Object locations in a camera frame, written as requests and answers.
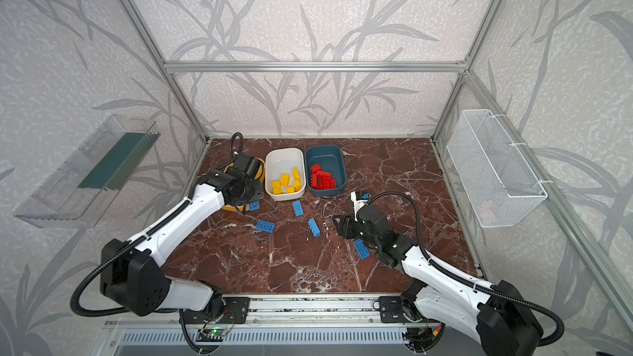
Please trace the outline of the red lego cluster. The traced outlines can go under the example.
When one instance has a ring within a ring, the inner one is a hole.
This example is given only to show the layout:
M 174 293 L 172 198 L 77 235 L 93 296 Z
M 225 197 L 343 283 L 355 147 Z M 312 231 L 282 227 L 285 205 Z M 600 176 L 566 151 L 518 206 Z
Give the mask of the red lego cluster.
M 311 173 L 311 188 L 317 191 L 333 190 L 336 189 L 337 184 L 333 175 L 324 171 L 320 164 L 310 166 Z

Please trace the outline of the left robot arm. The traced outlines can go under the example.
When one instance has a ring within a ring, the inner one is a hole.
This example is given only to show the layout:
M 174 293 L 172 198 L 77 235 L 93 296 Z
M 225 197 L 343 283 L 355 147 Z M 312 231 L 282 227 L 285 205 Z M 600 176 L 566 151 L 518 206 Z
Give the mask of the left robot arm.
M 190 310 L 209 316 L 223 309 L 222 293 L 209 284 L 167 276 L 162 267 L 176 248 L 222 208 L 247 207 L 263 196 L 264 163 L 239 153 L 223 170 L 210 171 L 188 196 L 151 226 L 102 249 L 102 295 L 138 316 L 163 309 Z

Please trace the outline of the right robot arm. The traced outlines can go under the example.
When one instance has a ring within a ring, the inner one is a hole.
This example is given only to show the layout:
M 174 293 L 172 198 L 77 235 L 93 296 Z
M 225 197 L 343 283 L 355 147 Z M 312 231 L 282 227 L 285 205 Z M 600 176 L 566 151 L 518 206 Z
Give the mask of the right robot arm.
M 531 355 L 537 349 L 543 329 L 510 283 L 478 280 L 436 258 L 395 232 L 373 204 L 332 220 L 340 237 L 361 240 L 380 262 L 413 279 L 400 296 L 407 320 L 439 321 L 474 339 L 488 355 Z

